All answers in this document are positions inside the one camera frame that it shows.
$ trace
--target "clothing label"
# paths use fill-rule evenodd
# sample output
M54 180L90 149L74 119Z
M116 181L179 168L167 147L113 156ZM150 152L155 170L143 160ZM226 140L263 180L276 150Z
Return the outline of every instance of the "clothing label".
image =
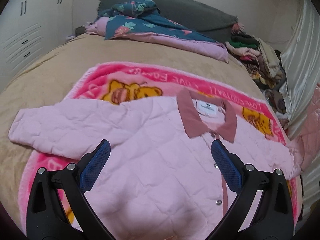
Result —
M208 116L216 115L218 112L218 107L214 104L210 104L204 101L196 100L197 102L197 110L201 114L205 114Z

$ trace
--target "drawer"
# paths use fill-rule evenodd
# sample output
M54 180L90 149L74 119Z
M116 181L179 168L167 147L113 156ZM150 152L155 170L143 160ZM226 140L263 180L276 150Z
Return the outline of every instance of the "drawer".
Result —
M10 75L14 76L16 73L21 71L24 67L26 67L30 62L36 59L39 55L42 54L43 38L35 41L32 44L29 44L22 51L19 52L16 56L7 61Z
M12 60L12 58L20 54L20 52L23 51L26 47L28 47L30 44L33 44L42 37L42 26L39 24L35 24L9 39L4 44L3 49L6 62Z

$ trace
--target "dark pink collar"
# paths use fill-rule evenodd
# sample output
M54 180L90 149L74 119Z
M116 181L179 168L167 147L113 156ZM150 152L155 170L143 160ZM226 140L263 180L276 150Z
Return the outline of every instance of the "dark pink collar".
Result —
M212 131L208 128L201 120L198 111L193 105L192 99L201 100L216 106L222 106L226 111L224 124L216 131ZM184 88L177 95L177 103L184 130L189 138L199 136L206 132L216 132L225 140L233 143L236 135L237 117L233 106L227 100L207 97Z

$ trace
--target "teal floral comforter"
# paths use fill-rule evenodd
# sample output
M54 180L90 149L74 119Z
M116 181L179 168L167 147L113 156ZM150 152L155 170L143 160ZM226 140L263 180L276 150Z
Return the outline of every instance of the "teal floral comforter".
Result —
M215 40L190 30L179 23L160 16L160 10L152 0L131 0L115 4L98 15L109 17L106 29L106 40L120 37L125 33L157 33L184 40Z

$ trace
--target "beige bedspread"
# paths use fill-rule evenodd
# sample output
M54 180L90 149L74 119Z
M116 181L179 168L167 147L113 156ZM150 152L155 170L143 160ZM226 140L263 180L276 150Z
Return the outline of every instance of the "beige bedspread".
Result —
M18 188L32 149L11 143L7 137L21 108L52 105L61 101L84 72L97 63L131 61L168 66L218 80L253 97L264 96L230 56L229 64L192 52L137 41L104 41L83 34L60 46L17 76L0 94L0 201L20 227Z

